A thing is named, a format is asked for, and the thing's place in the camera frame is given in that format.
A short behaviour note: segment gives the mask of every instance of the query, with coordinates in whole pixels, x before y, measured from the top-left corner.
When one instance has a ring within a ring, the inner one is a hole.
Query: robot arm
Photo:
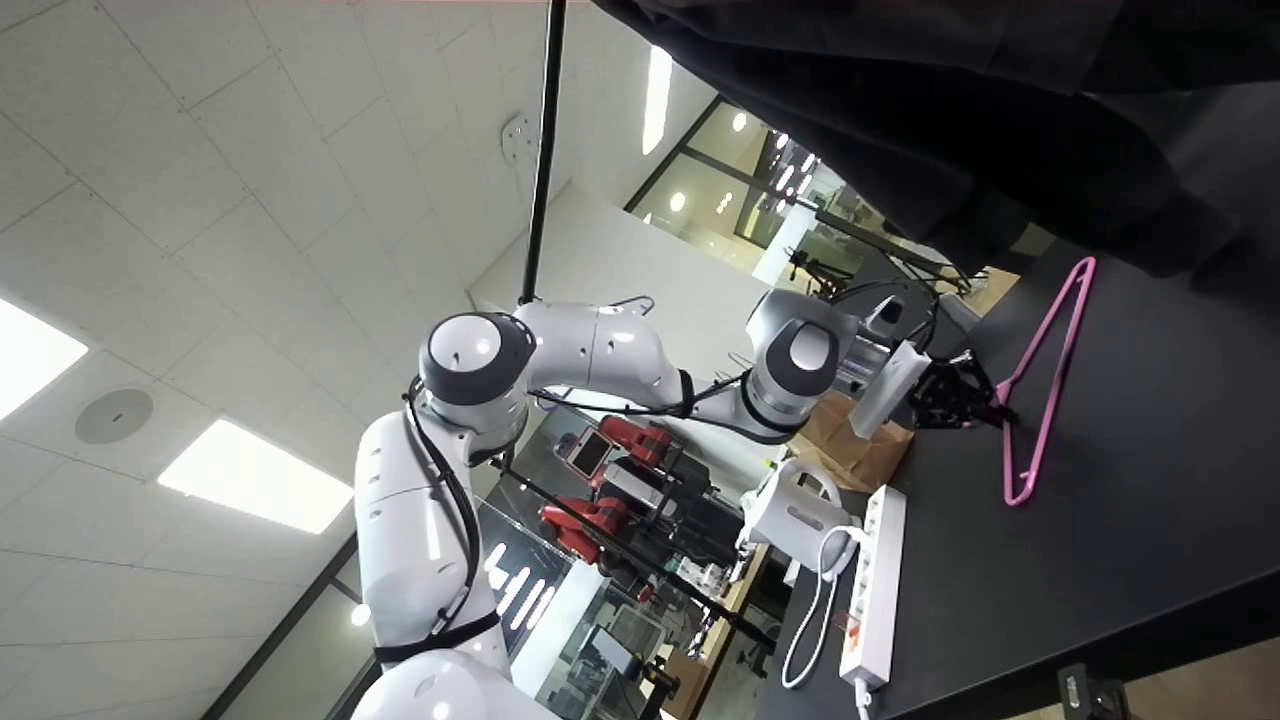
[[[356,456],[360,584],[388,668],[356,720],[544,716],[504,680],[508,652],[468,496],[468,464],[516,444],[528,396],[572,384],[780,444],[832,384],[880,388],[876,404],[896,404],[916,384],[928,360],[912,344],[892,352],[864,328],[872,324],[848,324],[824,304],[772,296],[748,324],[752,368],[696,388],[632,304],[520,304],[436,324],[404,412],[376,420]]]

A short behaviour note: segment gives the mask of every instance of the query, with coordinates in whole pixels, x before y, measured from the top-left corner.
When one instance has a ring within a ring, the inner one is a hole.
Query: black table
[[[1032,264],[976,328],[992,376],[1016,364],[1072,260]],[[1020,412],[1040,416],[1048,368],[1052,352],[1020,388],[1032,400]],[[1048,704],[1068,660],[1144,676],[1276,636],[1276,408],[1280,308],[1204,300],[1104,260],[1040,496],[1000,504],[992,428],[924,432],[908,456],[896,676],[876,716],[1004,716]],[[784,640],[808,592],[812,580],[792,596]],[[816,676],[776,688],[764,720],[856,716],[836,636],[840,620]]]

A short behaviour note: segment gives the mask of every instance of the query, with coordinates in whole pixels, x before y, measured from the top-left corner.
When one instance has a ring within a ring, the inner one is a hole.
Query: pink wire loop
[[[1060,396],[1068,388],[1072,352],[1076,352],[1084,308],[1088,308],[1088,296],[1092,296],[1092,276],[1096,276],[1096,256],[1084,256],[1068,272],[1068,280],[1056,292],[1056,300],[1048,304],[1048,312],[1044,312],[1032,344],[1024,348],[1020,364],[996,384],[996,408],[1008,408],[1016,384],[1028,376],[1032,360],[1040,356],[1044,336],[1052,332],[1052,324],[1060,320],[1068,300],[1076,296],[1072,320],[1068,320],[1068,332],[1064,332],[1064,348],[1060,348],[1056,368],[1052,368],[1052,388],[1048,388],[1048,400],[1044,400],[1044,412],[1040,412],[1032,460],[1024,468],[1016,468],[1012,420],[1004,420],[1004,428],[1000,428],[1004,432],[1004,504],[1008,508],[1020,508],[1020,504],[1028,504],[1036,496],[1044,452],[1048,452],[1048,436],[1052,436],[1052,424],[1056,424]]]

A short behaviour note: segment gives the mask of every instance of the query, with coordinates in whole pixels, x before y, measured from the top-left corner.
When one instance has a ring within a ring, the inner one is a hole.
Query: power strip
[[[860,692],[888,684],[904,532],[908,496],[888,484],[876,488],[864,512],[864,544],[856,552],[840,644],[840,676]]]

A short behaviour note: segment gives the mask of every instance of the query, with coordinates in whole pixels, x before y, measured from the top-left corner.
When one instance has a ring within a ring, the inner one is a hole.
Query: table surface
[[[992,376],[1016,364],[1072,260],[1036,260],[976,328],[972,344]],[[1052,348],[1056,340],[1016,396],[1024,416],[1040,416]],[[880,716],[936,712],[1016,672],[1056,668],[1124,632],[1208,608],[1212,596],[1276,580],[1276,372],[1280,308],[1192,296],[1180,280],[1148,280],[1104,260],[1028,508],[1000,504],[1000,432],[916,436],[896,480],[908,492],[908,540],[896,676],[880,692]],[[784,640],[808,592],[812,580],[792,596]],[[760,708],[800,712],[852,716],[852,692],[836,680],[836,640],[800,692],[776,688]]]

